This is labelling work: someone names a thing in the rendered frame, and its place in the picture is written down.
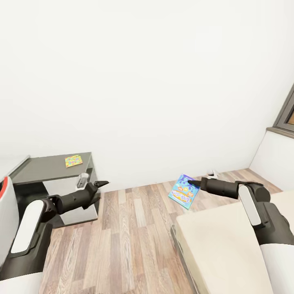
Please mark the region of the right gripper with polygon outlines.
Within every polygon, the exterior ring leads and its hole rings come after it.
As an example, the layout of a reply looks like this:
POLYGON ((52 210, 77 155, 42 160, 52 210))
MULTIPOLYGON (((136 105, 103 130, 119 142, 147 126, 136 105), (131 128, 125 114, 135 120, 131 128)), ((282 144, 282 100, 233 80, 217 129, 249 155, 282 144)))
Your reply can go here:
POLYGON ((225 180, 208 179, 207 177, 202 177, 201 180, 188 180, 187 182, 199 186, 201 190, 204 190, 210 194, 216 194, 225 197, 225 180))

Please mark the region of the jigsaw puzzle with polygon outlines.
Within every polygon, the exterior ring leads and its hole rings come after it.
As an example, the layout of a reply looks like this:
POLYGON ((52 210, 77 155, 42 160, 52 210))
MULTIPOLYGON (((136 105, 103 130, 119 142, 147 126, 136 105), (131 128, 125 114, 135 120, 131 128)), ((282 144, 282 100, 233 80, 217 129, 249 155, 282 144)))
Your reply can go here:
POLYGON ((80 156, 71 156, 65 159, 66 162, 66 168, 74 166, 74 165, 78 165, 78 164, 82 164, 82 160, 80 156))

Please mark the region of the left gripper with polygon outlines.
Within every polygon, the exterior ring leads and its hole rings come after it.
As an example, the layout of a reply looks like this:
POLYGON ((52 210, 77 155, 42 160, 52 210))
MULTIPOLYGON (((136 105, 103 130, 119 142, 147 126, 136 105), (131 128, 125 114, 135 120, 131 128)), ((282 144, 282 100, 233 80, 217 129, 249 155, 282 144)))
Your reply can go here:
POLYGON ((74 209, 82 207, 84 210, 86 210, 89 206, 100 200, 99 197, 93 197, 98 191, 98 188, 105 186, 108 183, 108 181, 95 181, 94 183, 87 183, 86 187, 83 190, 70 193, 75 200, 74 209))

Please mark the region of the board game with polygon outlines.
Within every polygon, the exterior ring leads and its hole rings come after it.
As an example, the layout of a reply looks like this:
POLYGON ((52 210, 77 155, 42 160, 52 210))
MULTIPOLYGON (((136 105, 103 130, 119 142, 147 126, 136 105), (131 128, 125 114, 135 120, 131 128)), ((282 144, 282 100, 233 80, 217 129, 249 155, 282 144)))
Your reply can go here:
POLYGON ((188 183, 188 180, 194 180, 185 174, 181 174, 168 197, 179 205, 189 210, 191 207, 200 187, 188 183))

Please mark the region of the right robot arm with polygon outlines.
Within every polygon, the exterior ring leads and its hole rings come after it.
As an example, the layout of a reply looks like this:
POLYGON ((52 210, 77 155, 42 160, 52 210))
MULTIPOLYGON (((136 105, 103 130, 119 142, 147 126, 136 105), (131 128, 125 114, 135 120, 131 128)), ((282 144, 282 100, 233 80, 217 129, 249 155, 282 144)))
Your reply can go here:
POLYGON ((274 294, 294 294, 294 235, 288 220, 271 203, 271 194, 261 183, 218 180, 215 169, 208 177, 188 180, 210 194, 240 198, 254 229, 274 294))

